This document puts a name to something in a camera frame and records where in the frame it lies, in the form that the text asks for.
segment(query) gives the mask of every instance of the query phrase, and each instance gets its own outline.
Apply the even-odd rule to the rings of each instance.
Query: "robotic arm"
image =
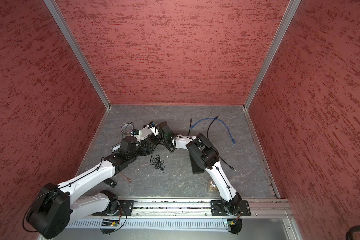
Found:
[[[141,130],[133,129],[131,136],[126,136],[120,144],[112,147],[112,154],[102,158],[90,170],[58,185],[48,183],[43,186],[26,214],[27,222],[50,239],[57,236],[68,223],[87,215],[103,212],[112,216],[119,213],[117,196],[108,190],[85,199],[78,198],[119,173],[138,156],[152,154],[158,144],[164,145],[170,152],[187,149],[192,160],[205,169],[217,185],[225,211],[230,215],[238,212],[240,194],[226,177],[218,151],[211,142],[201,133],[192,137],[183,136],[174,134],[166,122],[158,125],[151,122]]]

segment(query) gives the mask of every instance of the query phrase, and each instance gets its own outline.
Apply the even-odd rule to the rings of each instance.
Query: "red wall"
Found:
[[[360,224],[360,1],[300,3],[250,116],[304,240],[344,239]]]
[[[289,0],[56,0],[113,104],[243,104]]]
[[[43,1],[0,0],[0,239],[36,238],[21,218],[75,175],[104,111]]]

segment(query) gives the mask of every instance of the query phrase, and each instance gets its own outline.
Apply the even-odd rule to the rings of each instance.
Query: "tangled black wire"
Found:
[[[162,172],[164,172],[165,165],[163,164],[164,161],[160,160],[160,156],[156,155],[154,158],[151,158],[149,161],[149,165],[154,165],[155,169],[160,169]]]

